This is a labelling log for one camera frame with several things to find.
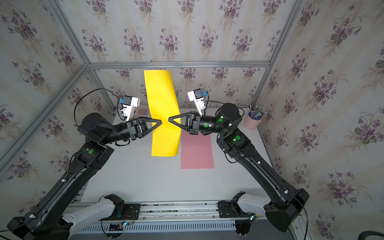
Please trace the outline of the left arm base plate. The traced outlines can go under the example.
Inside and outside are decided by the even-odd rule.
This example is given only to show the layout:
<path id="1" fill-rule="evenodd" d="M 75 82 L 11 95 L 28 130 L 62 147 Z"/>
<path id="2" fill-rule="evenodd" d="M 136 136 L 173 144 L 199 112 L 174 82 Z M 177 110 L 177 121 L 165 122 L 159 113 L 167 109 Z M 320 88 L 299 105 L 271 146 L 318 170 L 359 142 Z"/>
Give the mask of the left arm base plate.
<path id="1" fill-rule="evenodd" d="M 114 210 L 112 215 L 102 219 L 102 221 L 123 221 L 123 220 L 138 220 L 140 213 L 140 204 L 124 204 L 117 210 Z"/>

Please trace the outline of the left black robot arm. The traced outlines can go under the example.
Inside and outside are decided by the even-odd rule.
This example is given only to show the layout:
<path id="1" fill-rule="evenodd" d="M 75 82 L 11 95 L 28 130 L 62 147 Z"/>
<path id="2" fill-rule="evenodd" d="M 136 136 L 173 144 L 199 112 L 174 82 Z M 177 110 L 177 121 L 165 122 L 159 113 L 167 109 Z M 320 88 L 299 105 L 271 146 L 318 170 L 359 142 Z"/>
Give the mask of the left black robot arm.
<path id="1" fill-rule="evenodd" d="M 88 114 L 78 127 L 86 142 L 74 153 L 68 170 L 42 200 L 23 217 L 14 217 L 7 230 L 22 240 L 67 240 L 86 227 L 80 216 L 64 211 L 82 187 L 105 165 L 114 149 L 109 144 L 140 139 L 162 124 L 161 120 L 136 118 L 112 125 L 99 113 Z"/>

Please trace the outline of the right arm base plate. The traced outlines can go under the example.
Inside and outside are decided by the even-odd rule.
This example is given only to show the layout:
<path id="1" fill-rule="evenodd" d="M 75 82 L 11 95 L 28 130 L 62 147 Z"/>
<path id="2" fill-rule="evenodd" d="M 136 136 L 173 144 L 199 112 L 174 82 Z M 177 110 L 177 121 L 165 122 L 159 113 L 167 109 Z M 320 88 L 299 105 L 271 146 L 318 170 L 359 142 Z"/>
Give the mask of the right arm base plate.
<path id="1" fill-rule="evenodd" d="M 220 218 L 248 218 L 255 219 L 258 218 L 259 215 L 254 213 L 246 213 L 238 206 L 237 203 L 227 202 L 227 201 L 219 201 L 218 202 L 218 210 Z"/>

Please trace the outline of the yellow rectangular paper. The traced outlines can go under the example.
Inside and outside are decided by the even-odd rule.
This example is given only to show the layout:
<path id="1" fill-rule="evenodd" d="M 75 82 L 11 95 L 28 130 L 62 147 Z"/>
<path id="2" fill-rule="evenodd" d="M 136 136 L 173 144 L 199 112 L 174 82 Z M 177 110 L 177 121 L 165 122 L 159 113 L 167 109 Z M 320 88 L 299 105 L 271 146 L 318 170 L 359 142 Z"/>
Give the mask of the yellow rectangular paper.
<path id="1" fill-rule="evenodd" d="M 169 117 L 179 115 L 180 109 L 171 73 L 146 70 L 144 78 L 151 117 L 162 121 L 162 125 L 153 131 L 152 156 L 176 156 L 181 130 L 169 123 Z"/>

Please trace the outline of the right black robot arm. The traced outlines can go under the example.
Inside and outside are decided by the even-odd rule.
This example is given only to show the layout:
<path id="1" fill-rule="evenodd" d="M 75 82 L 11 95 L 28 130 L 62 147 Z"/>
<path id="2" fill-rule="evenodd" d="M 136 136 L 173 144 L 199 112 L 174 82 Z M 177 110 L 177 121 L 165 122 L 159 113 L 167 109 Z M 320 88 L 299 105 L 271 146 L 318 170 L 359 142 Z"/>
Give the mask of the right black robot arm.
<path id="1" fill-rule="evenodd" d="M 220 149 L 242 165 L 260 184 L 270 198 L 264 205 L 266 217 L 279 231 L 286 232 L 310 197 L 305 189 L 297 189 L 285 181 L 259 154 L 251 140 L 239 129 L 242 116 L 239 108 L 223 104 L 214 116 L 191 111 L 171 116 L 169 122 L 191 135 L 217 134 Z"/>

